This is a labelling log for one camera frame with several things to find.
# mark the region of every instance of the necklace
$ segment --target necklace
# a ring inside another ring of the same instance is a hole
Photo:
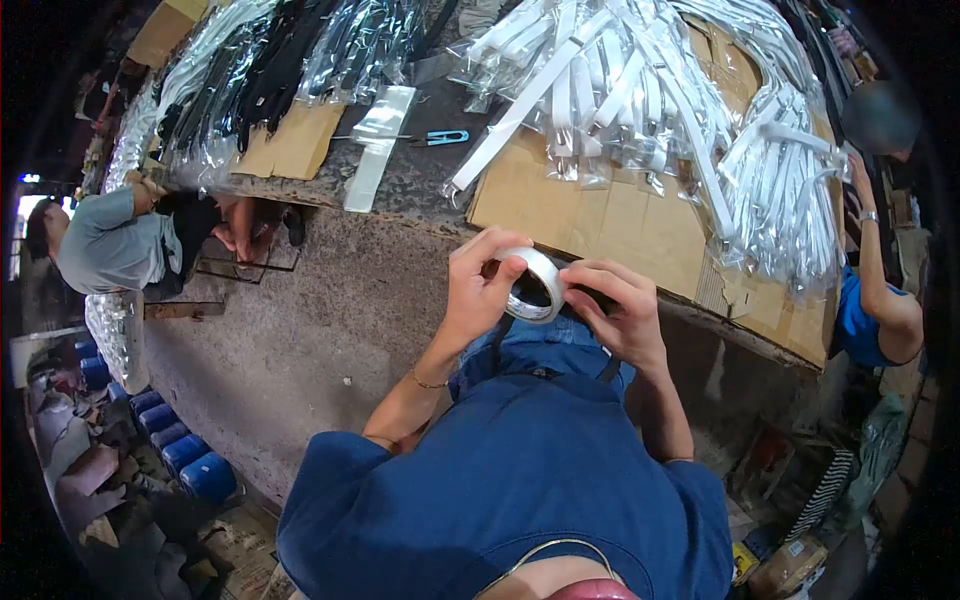
[[[611,566],[610,566],[610,561],[608,561],[608,560],[607,560],[607,557],[604,555],[604,553],[600,551],[600,548],[596,547],[595,545],[593,545],[592,543],[590,543],[590,542],[588,542],[588,541],[576,540],[576,539],[574,539],[574,538],[563,538],[563,539],[561,539],[561,540],[552,540],[552,541],[547,541],[547,542],[545,542],[545,543],[542,543],[542,544],[540,544],[539,546],[537,546],[536,548],[534,548],[534,549],[530,550],[529,552],[527,552],[526,554],[524,554],[522,557],[520,557],[520,560],[517,561],[516,564],[514,564],[513,566],[510,567],[510,570],[508,570],[508,571],[507,571],[506,573],[504,573],[503,575],[500,575],[499,577],[497,577],[496,579],[494,579],[493,581],[491,581],[489,584],[487,584],[487,586],[486,586],[485,588],[483,588],[483,589],[481,589],[480,591],[478,591],[477,594],[476,594],[475,596],[473,596],[473,600],[476,600],[477,598],[479,598],[480,596],[482,596],[484,593],[486,593],[490,588],[492,588],[493,586],[497,585],[498,583],[500,583],[501,581],[503,581],[503,580],[506,579],[507,577],[510,577],[510,575],[513,574],[514,571],[516,571],[517,569],[519,569],[524,563],[526,563],[527,561],[529,561],[530,558],[531,558],[533,555],[535,555],[535,554],[537,554],[538,552],[540,552],[543,548],[546,548],[546,547],[548,547],[548,546],[552,546],[552,545],[557,544],[557,543],[579,543],[579,544],[582,544],[582,545],[584,545],[584,546],[587,546],[589,549],[593,550],[593,551],[596,552],[598,555],[600,555],[600,558],[601,558],[601,559],[603,559],[603,566],[607,569],[607,572],[610,573],[610,578],[611,578],[611,579],[614,579],[614,580],[616,579],[615,577],[613,577],[613,569],[612,569]]]

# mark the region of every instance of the gray shirt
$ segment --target gray shirt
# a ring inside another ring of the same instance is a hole
[[[179,273],[183,250],[173,217],[149,213],[134,218],[133,189],[125,186],[77,205],[60,241],[57,267],[81,294],[142,290],[163,277],[164,244],[170,268]]]

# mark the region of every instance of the concrete floor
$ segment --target concrete floor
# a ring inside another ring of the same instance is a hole
[[[285,244],[272,264],[291,264]],[[226,299],[227,314],[147,324],[152,383],[282,505],[310,436],[359,432],[425,347],[443,316],[455,246],[318,209],[294,273],[268,273],[258,286],[195,276],[185,296]],[[822,412],[817,386],[796,372],[679,320],[664,318],[662,331],[698,458],[718,474],[746,449],[756,415],[789,425]]]

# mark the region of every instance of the lips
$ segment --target lips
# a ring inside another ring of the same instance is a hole
[[[639,600],[626,586],[613,579],[586,579],[564,586],[546,600]]]

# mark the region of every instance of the blue plastic container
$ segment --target blue plastic container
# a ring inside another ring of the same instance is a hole
[[[159,452],[173,442],[176,442],[180,438],[185,438],[188,435],[190,435],[190,430],[186,428],[186,425],[177,421],[163,431],[150,434],[150,445]]]
[[[110,370],[102,358],[85,358],[80,361],[80,372],[88,390],[103,390],[110,382]]]
[[[195,433],[184,436],[160,450],[160,458],[175,479],[184,467],[210,451],[210,446]]]
[[[184,467],[180,483],[190,495],[213,504],[222,504],[237,489],[230,463],[216,452],[207,452]]]
[[[163,404],[163,398],[160,397],[158,392],[147,392],[146,394],[134,396],[130,400],[130,407],[133,409],[133,416],[137,419],[140,418],[140,414],[144,411],[148,411],[155,406],[159,406],[160,404]]]
[[[127,390],[123,389],[123,386],[119,381],[110,381],[107,384],[107,396],[109,396],[111,402],[130,399],[130,395],[127,394]]]
[[[97,357],[97,343],[93,340],[87,342],[77,342],[73,345],[73,351],[77,353],[77,358],[84,360],[85,358],[96,358]]]
[[[157,431],[163,431],[178,420],[177,413],[174,412],[173,407],[169,404],[160,404],[159,406],[145,410],[137,417],[137,422],[140,423],[140,429],[142,429],[143,433],[147,436]]]

